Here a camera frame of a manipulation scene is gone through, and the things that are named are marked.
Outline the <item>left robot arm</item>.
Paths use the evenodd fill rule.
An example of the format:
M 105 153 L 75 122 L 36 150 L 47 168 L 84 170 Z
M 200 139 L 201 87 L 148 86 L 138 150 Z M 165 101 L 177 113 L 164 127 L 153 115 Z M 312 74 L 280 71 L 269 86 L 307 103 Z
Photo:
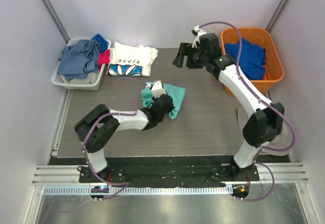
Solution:
M 172 98 L 163 94 L 153 99 L 150 106 L 137 111 L 115 111 L 100 104 L 82 118 L 74 127 L 82 143 L 82 151 L 90 163 L 90 176 L 98 183 L 108 177 L 104 147 L 117 131 L 149 130 L 163 121 L 174 109 Z

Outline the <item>teal t shirt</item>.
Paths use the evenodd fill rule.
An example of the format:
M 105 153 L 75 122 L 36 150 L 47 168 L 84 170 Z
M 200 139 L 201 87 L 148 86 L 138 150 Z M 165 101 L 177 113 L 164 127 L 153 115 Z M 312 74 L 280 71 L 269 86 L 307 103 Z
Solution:
M 180 111 L 181 105 L 185 98 L 186 89 L 175 85 L 163 84 L 164 90 L 173 99 L 174 109 L 169 113 L 171 120 L 175 119 Z M 144 107 L 150 107 L 153 103 L 152 92 L 149 87 L 145 87 L 141 90 L 141 98 Z

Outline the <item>white printed t shirt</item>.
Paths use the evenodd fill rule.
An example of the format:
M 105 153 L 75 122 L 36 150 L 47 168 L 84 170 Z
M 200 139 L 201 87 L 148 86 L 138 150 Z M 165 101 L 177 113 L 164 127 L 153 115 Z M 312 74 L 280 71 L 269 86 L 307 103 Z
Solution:
M 106 71 L 110 76 L 149 77 L 151 66 L 158 57 L 158 50 L 147 46 L 133 47 L 114 43 Z

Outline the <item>white laundry basket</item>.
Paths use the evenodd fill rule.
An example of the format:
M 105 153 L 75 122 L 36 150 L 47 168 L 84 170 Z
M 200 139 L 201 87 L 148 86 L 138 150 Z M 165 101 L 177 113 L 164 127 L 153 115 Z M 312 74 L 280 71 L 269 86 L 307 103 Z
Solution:
M 67 45 L 66 46 L 71 46 L 71 45 L 74 45 L 76 44 L 79 40 L 83 40 L 82 38 L 74 38 L 74 39 L 71 39 L 68 41 Z M 111 41 L 109 41 L 108 39 L 105 39 L 107 42 L 109 42 L 109 45 L 108 45 L 108 49 L 110 50 L 111 48 Z M 80 89 L 80 90 L 98 90 L 99 89 L 99 86 L 100 86 L 100 83 L 101 83 L 101 79 L 102 79 L 102 76 L 104 74 L 104 69 L 105 69 L 105 65 L 102 65 L 102 66 L 99 66 L 99 71 L 97 72 L 98 73 L 98 76 L 97 76 L 97 80 L 94 84 L 72 84 L 72 83 L 69 83 L 69 80 L 66 80 L 64 78 L 64 76 L 61 76 L 61 75 L 58 75 L 56 72 L 57 72 L 57 68 L 52 76 L 52 83 L 54 85 L 58 85 L 58 86 L 62 86 L 66 89 Z

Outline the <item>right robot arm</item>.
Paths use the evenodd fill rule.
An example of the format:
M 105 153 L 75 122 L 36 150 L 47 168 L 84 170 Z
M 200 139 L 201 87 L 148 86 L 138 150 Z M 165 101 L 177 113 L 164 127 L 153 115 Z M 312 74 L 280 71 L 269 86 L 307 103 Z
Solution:
M 248 120 L 242 129 L 244 142 L 230 161 L 229 174 L 242 180 L 252 169 L 259 153 L 282 132 L 284 106 L 272 103 L 246 78 L 236 60 L 223 55 L 216 34 L 198 35 L 194 43 L 180 43 L 173 65 L 205 68 L 225 85 L 241 103 Z

